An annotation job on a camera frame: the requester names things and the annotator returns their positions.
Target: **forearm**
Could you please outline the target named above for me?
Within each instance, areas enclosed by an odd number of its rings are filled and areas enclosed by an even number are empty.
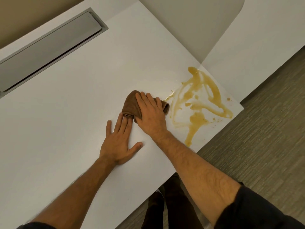
[[[97,159],[32,222],[46,223],[56,229],[80,228],[95,194],[114,167],[115,163],[107,157]]]
[[[201,212],[215,225],[223,210],[234,201],[240,185],[178,141],[169,131],[154,141],[172,162]]]

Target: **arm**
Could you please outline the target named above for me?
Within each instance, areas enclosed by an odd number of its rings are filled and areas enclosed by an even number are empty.
[[[132,119],[123,119],[122,113],[113,133],[111,121],[108,121],[100,157],[32,222],[46,223],[56,229],[80,228],[95,194],[113,168],[127,162],[142,147],[138,142],[128,149],[131,128]]]
[[[186,189],[201,212],[214,226],[223,210],[234,202],[240,185],[206,162],[166,129],[161,100],[136,94],[142,119],[139,127],[148,134],[170,159]]]

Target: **person's left hand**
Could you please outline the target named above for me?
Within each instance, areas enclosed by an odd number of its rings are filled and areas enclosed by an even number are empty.
[[[106,138],[99,153],[100,158],[108,158],[121,165],[129,161],[142,148],[142,142],[137,142],[131,149],[128,149],[132,122],[131,118],[123,117],[123,114],[120,113],[113,133],[111,133],[111,120],[107,122]]]

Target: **gray divider panel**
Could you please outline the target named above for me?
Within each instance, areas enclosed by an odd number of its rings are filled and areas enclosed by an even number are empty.
[[[89,8],[0,61],[0,97],[107,29]]]

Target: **spilled liquid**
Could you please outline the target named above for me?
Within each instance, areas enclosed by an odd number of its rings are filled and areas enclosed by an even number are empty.
[[[222,103],[219,89],[211,77],[206,75],[203,71],[197,70],[195,67],[189,67],[188,70],[189,73],[193,75],[193,77],[188,81],[181,83],[181,88],[179,88],[177,92],[173,92],[166,100],[170,99],[171,97],[177,97],[177,101],[175,101],[175,103],[172,101],[171,103],[172,111],[170,118],[172,118],[175,127],[189,128],[185,144],[190,146],[192,144],[192,139],[199,128],[210,123],[207,119],[205,119],[202,109],[207,109],[213,114],[223,118],[232,118],[233,113]],[[181,93],[185,90],[186,87],[188,87],[188,90],[181,97]],[[202,90],[203,87],[207,92],[208,100],[212,104],[215,104],[217,107],[222,109],[222,111],[215,110],[211,106],[201,103],[198,100],[199,96],[196,95],[195,92]],[[196,99],[196,101],[189,102],[189,100],[193,97]],[[194,111],[193,115],[190,116],[190,123],[176,122],[176,114],[179,110],[182,109],[182,105],[185,105],[186,107],[190,106],[190,109]]]

